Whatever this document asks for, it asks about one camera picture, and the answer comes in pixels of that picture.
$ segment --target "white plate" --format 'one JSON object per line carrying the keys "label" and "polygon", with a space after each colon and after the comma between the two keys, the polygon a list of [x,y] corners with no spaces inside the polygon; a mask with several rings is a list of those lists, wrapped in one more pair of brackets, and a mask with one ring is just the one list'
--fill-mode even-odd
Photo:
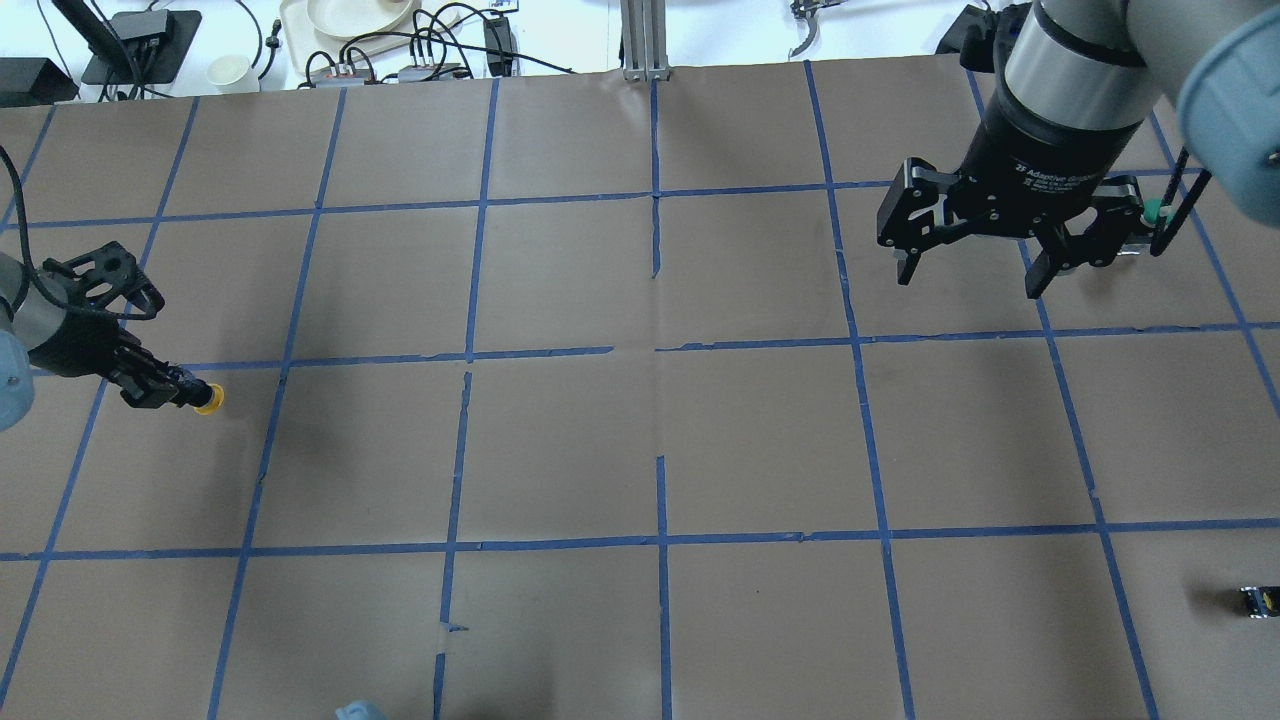
{"label": "white plate", "polygon": [[[421,6],[421,3],[420,0],[410,0],[410,5],[416,9]],[[311,24],[311,20],[307,19],[307,0],[282,0],[280,14],[278,17],[284,26],[284,49],[288,50],[289,59],[293,60],[293,69],[298,70],[298,74],[306,72],[307,58],[316,50],[324,50],[337,56],[338,50],[342,49],[344,41],[317,31]],[[394,29],[413,32],[413,22],[406,17]],[[403,47],[404,45],[408,45],[407,37],[374,37],[362,41],[360,49],[376,58],[380,53]],[[404,64],[408,64],[407,54],[404,55]],[[324,67],[324,61],[317,61],[312,69],[320,70],[321,67]]]}
{"label": "white plate", "polygon": [[413,12],[408,0],[307,0],[307,19],[320,32],[339,38],[379,32]]}

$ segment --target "cable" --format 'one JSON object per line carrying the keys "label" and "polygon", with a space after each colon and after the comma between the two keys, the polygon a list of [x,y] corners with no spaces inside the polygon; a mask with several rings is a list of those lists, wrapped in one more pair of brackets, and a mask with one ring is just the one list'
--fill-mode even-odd
{"label": "cable", "polygon": [[262,65],[262,72],[257,73],[257,79],[265,78],[266,73],[271,72],[271,65],[275,64],[275,54],[280,50],[282,27],[284,27],[284,24],[280,23],[280,18],[275,18],[275,22],[271,23],[271,35],[269,35],[265,41],[268,49],[266,64]]}
{"label": "cable", "polygon": [[[422,13],[424,15],[428,17],[428,19],[431,20],[431,23],[429,26],[426,26],[426,51],[428,53],[431,51],[431,36],[434,35],[435,36],[435,41],[440,44],[440,49],[442,49],[442,53],[440,53],[440,67],[443,67],[444,63],[445,63],[445,60],[449,56],[449,46],[444,42],[444,37],[439,32],[435,31],[435,26],[440,26],[442,28],[444,28],[444,32],[449,33],[449,37],[453,38],[454,44],[457,44],[458,38],[457,38],[457,36],[453,35],[453,26],[449,26],[448,23],[445,23],[444,20],[442,20],[440,19],[440,13],[435,13],[433,15],[431,13],[429,13],[429,12],[422,10],[421,8],[419,8],[417,10],[413,10],[413,26],[415,27],[417,27],[417,14],[419,13]],[[421,31],[415,31],[413,35],[417,36],[420,32]],[[462,56],[462,67],[465,67],[467,69],[467,74],[471,76],[471,77],[475,77],[475,73],[471,72],[471,63],[467,60],[467,54],[462,51],[461,46],[458,46],[458,55]]]}
{"label": "cable", "polygon": [[1178,186],[1183,182],[1183,173],[1187,170],[1187,161],[1190,159],[1190,152],[1187,151],[1184,146],[1178,154],[1178,161],[1174,163],[1174,173],[1169,176],[1169,184],[1165,186],[1165,195],[1160,200],[1161,214],[1156,218],[1156,228],[1151,234],[1151,255],[1158,258],[1169,247],[1169,243],[1174,241],[1174,236],[1181,229],[1183,223],[1187,222],[1187,217],[1190,214],[1192,209],[1196,206],[1196,201],[1199,200],[1201,193],[1204,192],[1204,187],[1208,186],[1208,181],[1213,178],[1213,174],[1208,170],[1201,170],[1197,176],[1196,182],[1192,183],[1192,188],[1187,192],[1187,197],[1178,206],[1174,213],[1172,219],[1164,214],[1165,208],[1170,208],[1174,204],[1174,195],[1178,193]]}
{"label": "cable", "polygon": [[325,60],[329,60],[329,69],[337,69],[338,68],[338,63],[334,61],[333,55],[325,53],[324,50],[316,50],[315,53],[311,54],[310,58],[307,58],[307,64],[306,64],[306,70],[305,70],[306,76],[307,76],[307,81],[303,82],[303,83],[301,83],[301,85],[298,85],[298,87],[315,87],[316,86],[316,83],[311,82],[311,63],[316,58],[324,58]]}
{"label": "cable", "polygon": [[102,24],[106,26],[108,31],[110,31],[111,37],[120,44],[120,51],[124,53],[124,58],[129,61],[129,72],[133,74],[133,90],[129,91],[129,100],[133,100],[138,96],[138,91],[142,87],[142,73],[138,70],[138,64],[133,61],[133,55],[129,53],[128,46],[124,45],[124,41],[120,40],[120,33],[115,32],[115,26],[111,24],[106,13],[97,6],[97,0],[88,0],[88,4],[93,6],[95,12],[97,12],[99,17],[102,19]]}
{"label": "cable", "polygon": [[347,64],[351,65],[351,72],[356,72],[356,61],[351,58],[352,53],[360,53],[360,56],[365,59],[365,64],[369,65],[369,82],[378,82],[378,72],[374,70],[374,61],[369,59],[369,54],[352,45],[347,49]]}
{"label": "cable", "polygon": [[[370,37],[416,37],[416,36],[413,33],[408,33],[408,32],[399,32],[399,31],[384,29],[384,31],[379,31],[379,32],[366,32],[365,35],[357,35],[356,37],[352,37],[351,40],[348,40],[347,44],[349,45],[349,44],[358,42],[361,40],[369,40]],[[525,55],[524,53],[515,53],[515,51],[509,51],[509,50],[490,50],[488,47],[476,47],[475,45],[463,45],[461,42],[449,42],[448,40],[442,40],[439,37],[436,37],[435,41],[439,42],[439,44],[442,44],[442,45],[448,45],[451,47],[458,47],[461,50],[477,50],[480,53],[492,53],[494,55],[502,55],[503,58],[520,58],[521,60],[529,60],[530,63],[535,63],[538,65],[543,65],[544,68],[550,68],[553,70],[557,70],[557,72],[561,72],[561,73],[564,73],[564,74],[570,74],[570,76],[577,74],[576,72],[573,72],[573,68],[563,68],[563,67],[557,65],[554,63],[548,63],[547,60],[541,60],[541,59],[534,58],[532,55]]]}
{"label": "cable", "polygon": [[[470,20],[471,18],[479,17],[483,20],[485,12],[490,12],[490,13],[497,14],[498,17],[502,17],[502,13],[499,13],[497,10],[493,10],[493,9],[489,9],[489,8],[485,8],[484,10],[477,10],[477,9],[472,8],[471,5],[467,5],[466,3],[445,3],[444,5],[440,5],[435,10],[435,17],[439,18],[449,8],[462,8],[463,10],[467,12],[467,14],[462,15],[461,18],[458,18],[452,26],[445,26],[444,22],[440,20],[440,26],[444,26],[444,27],[447,27],[449,29],[449,37],[453,40],[453,42],[458,41],[458,38],[453,35],[453,28],[460,27],[462,23]],[[419,12],[425,13],[426,10],[419,10]],[[448,45],[442,45],[442,46],[445,50],[448,50]],[[466,53],[463,53],[462,50],[458,50],[458,54],[462,55],[463,58],[466,58]],[[463,63],[463,64],[467,68],[467,74],[471,76],[471,77],[475,77],[475,74],[471,72],[471,64],[470,63]]]}
{"label": "cable", "polygon": [[261,23],[257,22],[257,15],[253,14],[253,10],[250,10],[248,5],[244,4],[244,0],[236,0],[236,4],[239,5],[241,8],[244,8],[244,12],[248,13],[250,19],[253,20],[253,29],[257,31],[257,53],[253,54],[253,61],[250,63],[248,65],[251,68],[256,68],[259,60],[262,59],[262,45],[265,45],[265,41],[262,40],[262,26]]}
{"label": "cable", "polygon": [[1199,200],[1204,187],[1208,186],[1208,181],[1213,178],[1213,173],[1208,170],[1201,170],[1199,176],[1196,177],[1196,182],[1192,183],[1192,188],[1187,192],[1187,197],[1183,204],[1178,206],[1178,211],[1174,213],[1174,219],[1169,220],[1169,227],[1165,229],[1165,234],[1169,240],[1172,240],[1178,231],[1187,222],[1187,215],[1190,214],[1192,208],[1196,206],[1196,201]]}
{"label": "cable", "polygon": [[54,35],[54,28],[49,24],[49,18],[45,17],[45,5],[41,0],[36,0],[36,9],[40,10],[40,19],[45,20],[45,29],[49,31],[49,40],[54,42],[54,53],[58,53],[58,59],[63,61],[63,72],[67,77],[72,77],[70,68],[67,67],[67,58],[63,58],[63,49],[58,46],[58,37]]}
{"label": "cable", "polygon": [[36,264],[31,260],[31,237],[27,233],[27,201],[22,195],[22,178],[18,176],[18,168],[14,167],[13,159],[9,158],[9,152],[3,145],[0,145],[0,163],[4,163],[5,170],[9,172],[9,182],[13,183],[13,208],[14,214],[18,217],[18,245],[22,247],[22,265],[23,274],[26,275],[23,287],[18,292],[19,300],[14,302],[15,306],[22,305],[22,300],[26,300],[27,288],[35,287],[36,292],[38,292],[46,302],[65,310],[70,315],[110,318],[113,320],[150,320],[156,316],[156,310],[150,313],[113,313],[110,310],[99,310],[96,307],[78,307],[68,305],[64,300],[59,300],[58,296],[55,296],[45,284],[45,279],[40,277],[40,270],[36,269]]}

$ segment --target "small black object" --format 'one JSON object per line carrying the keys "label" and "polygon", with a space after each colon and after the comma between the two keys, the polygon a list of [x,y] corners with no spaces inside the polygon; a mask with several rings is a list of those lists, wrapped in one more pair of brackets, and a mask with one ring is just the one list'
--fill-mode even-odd
{"label": "small black object", "polygon": [[934,55],[960,54],[960,67],[975,73],[996,72],[992,56],[996,38],[996,13],[965,5],[960,15],[938,41]]}
{"label": "small black object", "polygon": [[79,88],[47,58],[0,58],[0,108],[52,105]]}
{"label": "small black object", "polygon": [[516,59],[504,53],[516,51],[516,38],[511,35],[511,20],[506,15],[484,19],[484,46],[489,51],[489,74],[511,77]]}
{"label": "small black object", "polygon": [[1244,596],[1244,610],[1249,618],[1280,618],[1280,587],[1240,588]]}
{"label": "small black object", "polygon": [[120,41],[128,46],[131,40],[156,38],[161,42],[173,38],[173,13],[169,10],[151,10],[147,13],[129,13],[116,15],[111,20],[111,28]]}
{"label": "small black object", "polygon": [[262,41],[262,45],[266,45],[270,50],[279,50],[280,49],[280,28],[283,28],[283,27],[284,27],[284,23],[282,23],[280,19],[276,18],[275,22],[271,23],[271,35],[266,36],[266,40]]}
{"label": "small black object", "polygon": [[[155,60],[151,61],[151,70],[147,77],[142,78],[146,85],[165,85],[178,79],[178,69],[182,68],[183,60],[187,58],[187,50],[191,49],[191,42],[196,37],[196,31],[200,28],[200,20],[204,15],[200,10],[172,10],[168,12],[173,18],[173,31],[169,40],[161,41],[155,50]],[[116,13],[111,18],[111,27],[116,27],[116,20],[123,20],[129,15],[137,15],[142,13]],[[137,53],[146,41],[141,40],[127,40],[124,42],[125,47],[131,53]],[[106,74],[108,67],[97,55],[88,61],[88,67],[84,68],[84,74],[81,76],[81,82],[84,85],[104,85],[108,79]],[[132,78],[128,74],[119,74],[116,72],[111,73],[113,83],[129,83]]]}

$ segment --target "black device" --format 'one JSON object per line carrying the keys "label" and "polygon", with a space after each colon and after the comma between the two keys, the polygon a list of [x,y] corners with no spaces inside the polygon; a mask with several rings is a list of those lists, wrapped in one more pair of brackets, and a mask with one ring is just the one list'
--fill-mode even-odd
{"label": "black device", "polygon": [[[1015,41],[1033,22],[1037,28],[1051,23],[1039,4],[1010,5],[998,15],[968,12],[956,23],[964,29],[948,33],[952,41],[946,45],[963,38],[961,65],[995,72],[996,91],[956,172],[938,172],[919,158],[899,168],[876,218],[877,241],[899,254],[899,284],[911,281],[927,250],[969,234],[1039,242],[1042,251],[1025,277],[1030,299],[1060,272],[1085,264],[1103,268],[1125,245],[1151,243],[1153,227],[1143,222],[1137,178],[1106,178],[1142,124],[1140,115],[1116,128],[1065,127],[1030,111],[1010,91],[1006,67]],[[1119,53],[1110,59],[1140,63]],[[1097,219],[1084,233],[1069,233],[1066,220],[1089,208]]]}
{"label": "black device", "polygon": [[[45,281],[56,284],[63,301],[73,307],[101,310],[118,297],[147,314],[159,314],[164,307],[160,291],[119,242],[65,263],[45,260],[41,269]],[[67,314],[58,331],[31,348],[29,355],[32,365],[55,375],[106,378],[120,387],[120,397],[131,407],[155,409],[165,404],[204,407],[214,400],[210,384],[184,368],[157,360],[110,318]]]}
{"label": "black device", "polygon": [[511,77],[516,59],[504,53],[516,51],[516,38],[511,33],[511,20],[507,15],[484,19],[484,46],[489,51],[489,74]]}
{"label": "black device", "polygon": [[[1211,178],[1244,214],[1280,227],[1280,0],[1034,0],[998,13],[965,8],[938,45],[996,88],[955,172],[919,158],[897,170],[877,213],[877,242],[897,282],[920,256],[969,234],[1034,238],[1027,296],[1080,265],[1158,256]],[[1164,94],[1187,146],[1165,193],[1107,174]],[[1172,201],[1190,154],[1203,165]],[[1079,234],[1066,222],[1096,211]]]}
{"label": "black device", "polygon": [[[52,0],[52,4],[93,51],[81,76],[84,85],[132,82],[134,65],[147,85],[173,82],[202,19],[198,10],[116,13],[109,28],[84,0]],[[141,64],[143,59],[146,68]]]}
{"label": "black device", "polygon": [[79,88],[47,58],[0,58],[0,108],[52,105]]}

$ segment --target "yellow object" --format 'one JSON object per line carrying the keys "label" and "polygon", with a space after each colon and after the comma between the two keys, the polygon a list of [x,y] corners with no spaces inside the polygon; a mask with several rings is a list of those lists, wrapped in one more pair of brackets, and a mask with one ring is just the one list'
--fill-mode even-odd
{"label": "yellow object", "polygon": [[223,406],[223,401],[227,400],[227,391],[223,389],[223,386],[218,383],[209,383],[209,388],[214,391],[214,397],[211,397],[209,404],[204,407],[192,407],[192,410],[196,411],[196,415],[212,415],[214,413],[218,413],[218,409]]}

